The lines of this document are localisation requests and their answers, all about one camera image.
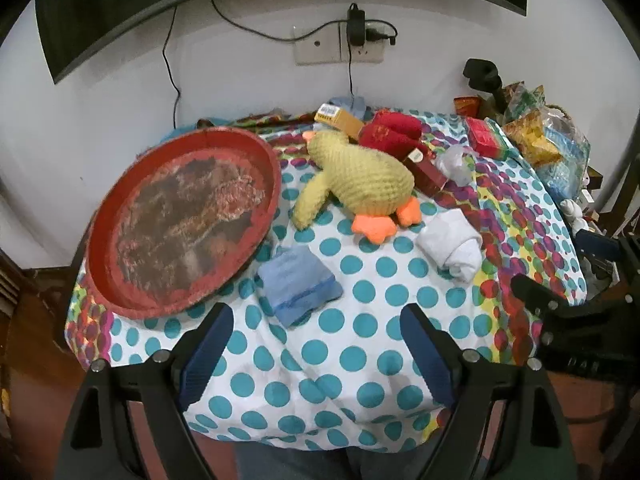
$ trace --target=person's leg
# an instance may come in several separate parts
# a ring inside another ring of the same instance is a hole
[[[359,480],[343,449],[298,451],[260,442],[235,444],[239,480]]]
[[[359,472],[362,480],[417,480],[420,472],[431,459],[433,450],[442,430],[436,430],[421,446],[400,453],[379,453],[357,447],[346,449],[347,457],[354,472]]]

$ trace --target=yellow duck plush toy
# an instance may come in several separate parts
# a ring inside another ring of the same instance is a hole
[[[389,215],[396,213],[401,226],[422,220],[420,204],[411,192],[414,176],[386,153],[349,143],[337,130],[305,132],[310,157],[322,169],[302,190],[291,219],[298,230],[311,225],[332,192],[355,214],[351,230],[380,245],[398,228]]]

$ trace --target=wooden floor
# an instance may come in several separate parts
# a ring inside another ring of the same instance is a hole
[[[52,320],[37,298],[25,294],[12,318],[6,346],[10,368],[11,419],[14,445],[33,480],[51,480],[66,418],[84,372],[76,359],[55,346]],[[552,375],[565,415],[590,416],[610,402],[610,388],[568,376]],[[152,480],[166,475],[153,446],[142,407],[131,406],[136,434]],[[572,426],[579,462],[599,470],[598,439],[604,423]],[[234,480],[231,444],[195,434],[196,441],[220,480]]]

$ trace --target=yellow snack package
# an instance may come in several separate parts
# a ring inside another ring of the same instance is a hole
[[[505,124],[502,130],[533,168],[562,159],[556,146],[545,137],[540,110],[533,110],[524,117]]]

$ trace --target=metal screw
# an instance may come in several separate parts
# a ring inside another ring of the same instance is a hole
[[[104,370],[104,367],[107,365],[107,361],[104,359],[96,359],[93,363],[91,363],[91,371],[92,372],[101,372]]]
[[[540,336],[540,341],[544,346],[549,346],[553,340],[554,335],[551,332],[545,332],[542,336]]]
[[[540,359],[530,357],[529,359],[527,359],[527,366],[533,371],[537,372],[542,368],[542,362],[540,362]]]
[[[480,354],[475,350],[467,349],[462,352],[462,358],[467,363],[477,363],[480,360]]]
[[[162,348],[161,350],[156,350],[151,358],[155,363],[164,363],[169,360],[170,356],[171,352]]]

